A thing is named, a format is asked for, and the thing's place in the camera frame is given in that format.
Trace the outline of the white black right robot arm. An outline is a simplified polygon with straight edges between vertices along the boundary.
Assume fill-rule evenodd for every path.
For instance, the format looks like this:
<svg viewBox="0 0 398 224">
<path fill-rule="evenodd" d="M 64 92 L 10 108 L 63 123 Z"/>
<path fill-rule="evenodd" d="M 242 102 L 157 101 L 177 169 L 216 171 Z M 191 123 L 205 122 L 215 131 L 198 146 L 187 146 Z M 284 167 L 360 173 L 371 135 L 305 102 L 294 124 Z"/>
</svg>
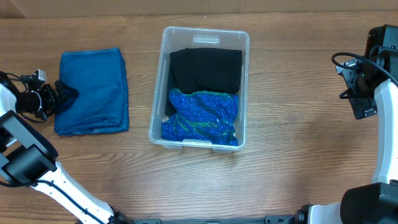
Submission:
<svg viewBox="0 0 398 224">
<path fill-rule="evenodd" d="M 306 204 L 280 223 L 397 223 L 397 26 L 369 30 L 361 55 L 331 56 L 357 120 L 375 119 L 374 170 L 367 184 L 348 189 L 339 202 Z"/>
</svg>

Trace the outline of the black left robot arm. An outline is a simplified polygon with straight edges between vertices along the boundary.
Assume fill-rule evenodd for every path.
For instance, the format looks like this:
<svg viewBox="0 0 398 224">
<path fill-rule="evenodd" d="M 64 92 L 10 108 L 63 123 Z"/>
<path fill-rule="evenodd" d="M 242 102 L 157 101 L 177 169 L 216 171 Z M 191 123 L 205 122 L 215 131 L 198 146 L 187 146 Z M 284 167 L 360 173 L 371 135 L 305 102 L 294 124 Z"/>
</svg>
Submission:
<svg viewBox="0 0 398 224">
<path fill-rule="evenodd" d="M 15 112 L 17 99 L 1 85 L 1 152 L 16 142 L 20 146 L 1 154 L 4 187 L 27 187 L 48 195 L 80 223 L 131 223 L 108 203 L 82 187 L 57 160 L 55 148 Z"/>
</svg>

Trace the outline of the black cloth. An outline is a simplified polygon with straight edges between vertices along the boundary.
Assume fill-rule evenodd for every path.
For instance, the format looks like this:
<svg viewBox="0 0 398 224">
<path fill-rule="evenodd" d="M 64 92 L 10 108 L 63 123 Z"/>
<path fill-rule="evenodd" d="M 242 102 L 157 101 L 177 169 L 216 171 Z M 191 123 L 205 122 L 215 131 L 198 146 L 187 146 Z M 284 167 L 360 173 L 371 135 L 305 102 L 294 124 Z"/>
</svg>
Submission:
<svg viewBox="0 0 398 224">
<path fill-rule="evenodd" d="M 170 53 L 167 89 L 182 93 L 237 93 L 241 86 L 243 52 L 217 48 L 182 49 Z"/>
</svg>

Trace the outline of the blue sparkly cloth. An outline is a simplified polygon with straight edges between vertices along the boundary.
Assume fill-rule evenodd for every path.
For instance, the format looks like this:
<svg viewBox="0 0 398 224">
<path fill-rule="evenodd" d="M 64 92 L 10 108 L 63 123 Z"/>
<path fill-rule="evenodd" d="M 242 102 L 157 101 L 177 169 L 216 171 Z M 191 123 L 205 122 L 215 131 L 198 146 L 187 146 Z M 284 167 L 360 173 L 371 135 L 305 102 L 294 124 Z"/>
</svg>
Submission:
<svg viewBox="0 0 398 224">
<path fill-rule="evenodd" d="M 169 91 L 169 101 L 176 112 L 162 123 L 163 139 L 192 139 L 218 145 L 238 145 L 234 127 L 239 110 L 238 95 L 212 91 L 186 94 L 173 88 Z"/>
</svg>

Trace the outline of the blue denim jeans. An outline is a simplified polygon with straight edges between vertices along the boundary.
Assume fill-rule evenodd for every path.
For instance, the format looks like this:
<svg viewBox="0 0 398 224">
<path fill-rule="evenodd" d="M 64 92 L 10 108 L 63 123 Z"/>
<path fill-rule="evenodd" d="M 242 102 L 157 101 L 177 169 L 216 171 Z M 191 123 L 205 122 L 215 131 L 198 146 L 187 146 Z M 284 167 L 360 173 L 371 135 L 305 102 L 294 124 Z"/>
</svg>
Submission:
<svg viewBox="0 0 398 224">
<path fill-rule="evenodd" d="M 55 115 L 59 136 L 129 129 L 126 63 L 119 48 L 64 52 L 59 80 L 78 92 L 71 106 Z"/>
</svg>

